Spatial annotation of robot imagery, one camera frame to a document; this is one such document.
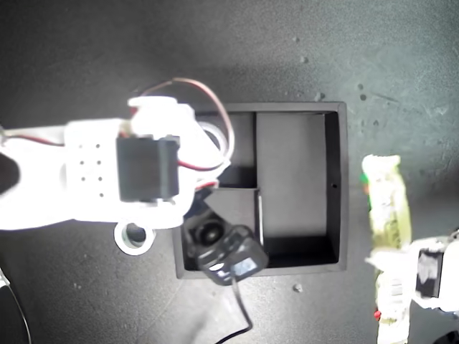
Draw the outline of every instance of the wire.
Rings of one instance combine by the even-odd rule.
[[[19,303],[19,301],[18,301],[18,299],[16,297],[16,294],[14,294],[14,291],[11,288],[11,283],[6,278],[6,276],[4,275],[3,271],[1,271],[1,269],[0,269],[0,281],[3,281],[3,286],[7,287],[9,289],[9,291],[11,292],[11,295],[13,295],[13,298],[14,298],[14,301],[16,303],[16,306],[19,309],[19,313],[21,313],[22,321],[24,321],[24,325],[26,327],[27,339],[29,340],[29,344],[32,344],[32,337],[30,335],[29,324],[27,323],[27,319],[26,319],[26,316],[24,315],[24,311],[22,310],[21,304]]]
[[[218,184],[219,184],[218,181],[207,181],[205,183],[199,184],[196,187],[195,191],[201,190],[202,188],[208,188],[210,186],[216,188],[218,187]]]
[[[27,323],[26,316],[24,315],[24,312],[22,311],[22,307],[21,307],[21,305],[19,304],[19,301],[18,301],[16,295],[14,294],[13,289],[11,288],[11,285],[8,285],[7,287],[8,287],[9,290],[11,291],[11,294],[13,295],[14,301],[15,301],[15,303],[16,303],[18,309],[19,309],[19,312],[21,313],[22,321],[24,321],[24,325],[25,325],[25,327],[26,327],[27,339],[29,340],[29,344],[32,344],[32,337],[31,337],[31,335],[30,335],[29,324]]]
[[[224,152],[224,158],[223,158],[223,161],[221,163],[219,163],[219,164],[217,164],[215,166],[204,167],[204,166],[195,166],[192,163],[187,163],[187,162],[184,162],[184,161],[180,161],[179,162],[180,166],[183,166],[183,167],[186,167],[186,168],[190,168],[192,170],[196,170],[196,171],[213,171],[213,170],[219,168],[226,160],[230,161],[231,157],[232,157],[232,154],[235,151],[235,131],[234,131],[233,127],[232,127],[231,120],[230,120],[230,117],[228,115],[228,112],[225,110],[222,102],[217,97],[217,95],[215,95],[215,93],[209,87],[207,87],[205,84],[203,84],[202,82],[199,82],[199,81],[196,81],[196,80],[193,80],[193,79],[187,79],[187,78],[184,78],[184,77],[175,77],[174,79],[171,79],[171,80],[166,81],[166,82],[162,82],[159,85],[147,88],[146,90],[144,90],[141,93],[141,97],[147,96],[148,94],[152,93],[153,91],[157,91],[157,90],[159,90],[159,89],[161,89],[163,87],[170,86],[170,85],[174,84],[175,82],[181,82],[181,83],[188,84],[188,85],[193,85],[193,86],[199,88],[203,93],[205,93],[212,100],[212,102],[214,102],[215,106],[218,109],[218,112],[219,112],[220,116],[223,119],[223,123],[224,123],[224,125],[226,127],[227,135],[228,135],[228,148]]]
[[[64,147],[63,143],[54,143],[52,141],[45,140],[44,138],[35,138],[28,135],[11,135],[5,136],[5,140],[11,140],[12,138],[21,138],[22,140],[33,141],[36,143],[41,143],[42,145],[53,145],[55,147]]]
[[[242,297],[241,297],[241,293],[239,291],[239,286],[238,286],[237,280],[236,280],[236,273],[235,273],[235,270],[234,270],[233,266],[231,266],[230,272],[231,272],[231,280],[232,280],[232,282],[231,282],[232,291],[235,294],[235,298],[236,298],[237,304],[239,305],[239,308],[241,309],[241,312],[244,315],[245,321],[247,321],[247,327],[243,328],[242,330],[236,331],[236,332],[234,332],[234,333],[232,333],[230,335],[227,335],[225,338],[220,339],[215,344],[225,343],[228,340],[233,339],[234,337],[237,337],[238,335],[241,335],[243,333],[249,332],[251,329],[253,329],[252,320],[250,319],[249,313],[245,309],[244,303],[242,302]]]

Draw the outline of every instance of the black component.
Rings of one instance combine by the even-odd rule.
[[[214,213],[204,203],[207,195],[196,194],[184,223],[188,254],[195,258],[198,268],[218,285],[230,285],[232,271],[240,281],[263,270],[268,256],[252,231],[247,226],[232,226]]]
[[[438,338],[433,344],[458,344],[459,343],[459,332],[452,331]]]
[[[178,149],[173,140],[117,138],[121,201],[150,202],[179,194]]]
[[[224,227],[217,220],[204,222],[196,230],[196,237],[204,247],[209,247],[218,242],[224,235]]]
[[[0,195],[19,182],[19,167],[16,161],[0,154]]]
[[[438,297],[444,252],[421,249],[417,260],[416,291],[422,297]]]

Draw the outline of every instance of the camera lens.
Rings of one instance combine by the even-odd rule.
[[[218,242],[224,234],[224,228],[218,221],[209,221],[200,226],[197,230],[197,236],[201,245],[212,246]]]

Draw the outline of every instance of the dark surface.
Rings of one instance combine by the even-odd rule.
[[[0,122],[123,116],[131,91],[176,75],[225,102],[346,102],[347,270],[243,282],[255,329],[235,342],[374,343],[361,159],[401,154],[415,238],[458,225],[458,16],[453,0],[2,1]],[[229,288],[176,279],[168,231],[141,257],[112,224],[0,233],[0,263],[35,343],[206,344],[245,325]],[[416,344],[457,327],[418,306],[411,324]]]

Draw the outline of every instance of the black tray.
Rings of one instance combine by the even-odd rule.
[[[208,203],[254,229],[270,257],[258,275],[346,269],[348,147],[341,102],[227,105],[236,135],[232,165]],[[205,109],[198,120],[220,123]],[[174,230],[178,278],[204,277]]]

